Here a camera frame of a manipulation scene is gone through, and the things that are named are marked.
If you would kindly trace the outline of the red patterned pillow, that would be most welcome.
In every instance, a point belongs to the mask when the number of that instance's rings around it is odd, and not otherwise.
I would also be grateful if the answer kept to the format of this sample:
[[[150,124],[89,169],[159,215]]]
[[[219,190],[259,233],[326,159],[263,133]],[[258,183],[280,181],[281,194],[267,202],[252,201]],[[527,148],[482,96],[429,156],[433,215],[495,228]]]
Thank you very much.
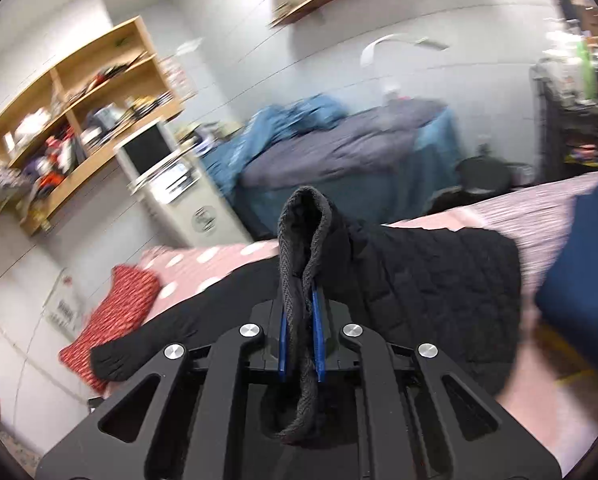
[[[90,350],[141,326],[160,289],[159,278],[153,272],[127,264],[115,266],[107,296],[92,312],[75,341],[59,351],[59,361],[93,391],[104,393],[107,382],[95,376]]]

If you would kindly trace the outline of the blue crumpled blanket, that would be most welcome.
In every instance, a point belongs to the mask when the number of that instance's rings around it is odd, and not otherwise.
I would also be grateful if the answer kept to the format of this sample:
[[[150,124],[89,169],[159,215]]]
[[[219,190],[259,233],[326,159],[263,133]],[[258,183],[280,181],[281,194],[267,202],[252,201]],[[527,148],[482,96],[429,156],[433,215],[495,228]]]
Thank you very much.
[[[239,176],[271,146],[314,130],[336,127],[349,115],[331,96],[320,93],[293,104],[258,110],[235,136],[201,157],[203,166],[221,194],[231,202]]]

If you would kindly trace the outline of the wooden wall shelf unit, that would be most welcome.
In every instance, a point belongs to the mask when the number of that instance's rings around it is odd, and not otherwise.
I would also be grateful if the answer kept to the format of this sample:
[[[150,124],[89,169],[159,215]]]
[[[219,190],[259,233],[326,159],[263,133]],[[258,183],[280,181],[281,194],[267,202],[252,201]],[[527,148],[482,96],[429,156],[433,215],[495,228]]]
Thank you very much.
[[[53,96],[60,110],[22,148],[9,154],[6,136],[20,126],[26,115],[50,109]],[[131,18],[50,66],[0,112],[0,161],[22,169],[46,140],[60,133],[81,136],[87,116],[107,105],[116,105],[125,117],[101,145],[84,150],[86,159],[64,178],[49,196],[22,217],[24,232],[33,235],[49,229],[49,220],[76,191],[113,159],[114,146],[160,119],[183,112],[167,76],[160,66],[156,47],[139,16]]]

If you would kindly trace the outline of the black round stool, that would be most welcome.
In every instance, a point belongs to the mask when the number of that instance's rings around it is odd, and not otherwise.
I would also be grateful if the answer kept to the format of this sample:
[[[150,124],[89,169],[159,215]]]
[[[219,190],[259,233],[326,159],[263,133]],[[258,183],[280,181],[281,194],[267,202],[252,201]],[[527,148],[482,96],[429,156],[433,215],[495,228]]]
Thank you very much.
[[[479,155],[462,160],[456,166],[462,192],[472,200],[505,194],[512,188],[512,171],[503,160]]]

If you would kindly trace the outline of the navy blue garment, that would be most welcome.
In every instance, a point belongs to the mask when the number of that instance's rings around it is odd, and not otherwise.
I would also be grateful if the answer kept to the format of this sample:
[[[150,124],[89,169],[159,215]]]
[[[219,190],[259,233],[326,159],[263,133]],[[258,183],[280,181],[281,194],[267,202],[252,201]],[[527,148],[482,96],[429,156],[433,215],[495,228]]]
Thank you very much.
[[[598,186],[576,198],[566,244],[534,302],[542,318],[598,371]]]

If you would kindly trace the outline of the black metal cart rack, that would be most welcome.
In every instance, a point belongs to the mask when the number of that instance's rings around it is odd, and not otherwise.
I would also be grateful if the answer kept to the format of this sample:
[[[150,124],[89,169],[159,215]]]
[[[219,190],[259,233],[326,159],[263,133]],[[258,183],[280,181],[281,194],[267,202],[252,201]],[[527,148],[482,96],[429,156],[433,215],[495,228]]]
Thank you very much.
[[[548,47],[531,68],[538,114],[538,181],[598,170],[598,6],[556,0]]]

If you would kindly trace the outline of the white bendable lamp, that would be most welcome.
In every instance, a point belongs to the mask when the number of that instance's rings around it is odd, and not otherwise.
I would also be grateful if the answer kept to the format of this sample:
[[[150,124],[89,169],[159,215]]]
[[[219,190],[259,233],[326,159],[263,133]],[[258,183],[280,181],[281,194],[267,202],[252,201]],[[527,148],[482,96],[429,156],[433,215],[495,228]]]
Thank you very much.
[[[429,37],[413,39],[396,32],[381,36],[367,44],[360,55],[360,67],[378,78],[381,102],[385,105],[404,99],[399,74],[403,68],[412,68],[421,55],[415,49],[443,52],[448,44]]]

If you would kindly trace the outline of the white machine with screen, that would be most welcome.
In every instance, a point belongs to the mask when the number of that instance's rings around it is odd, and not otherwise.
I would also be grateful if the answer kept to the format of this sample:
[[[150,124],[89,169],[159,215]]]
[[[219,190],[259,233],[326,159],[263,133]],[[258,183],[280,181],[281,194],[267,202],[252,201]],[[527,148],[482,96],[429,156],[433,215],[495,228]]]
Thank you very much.
[[[194,150],[180,146],[163,120],[139,128],[113,151],[131,194],[145,203],[177,245],[209,248],[252,242]]]

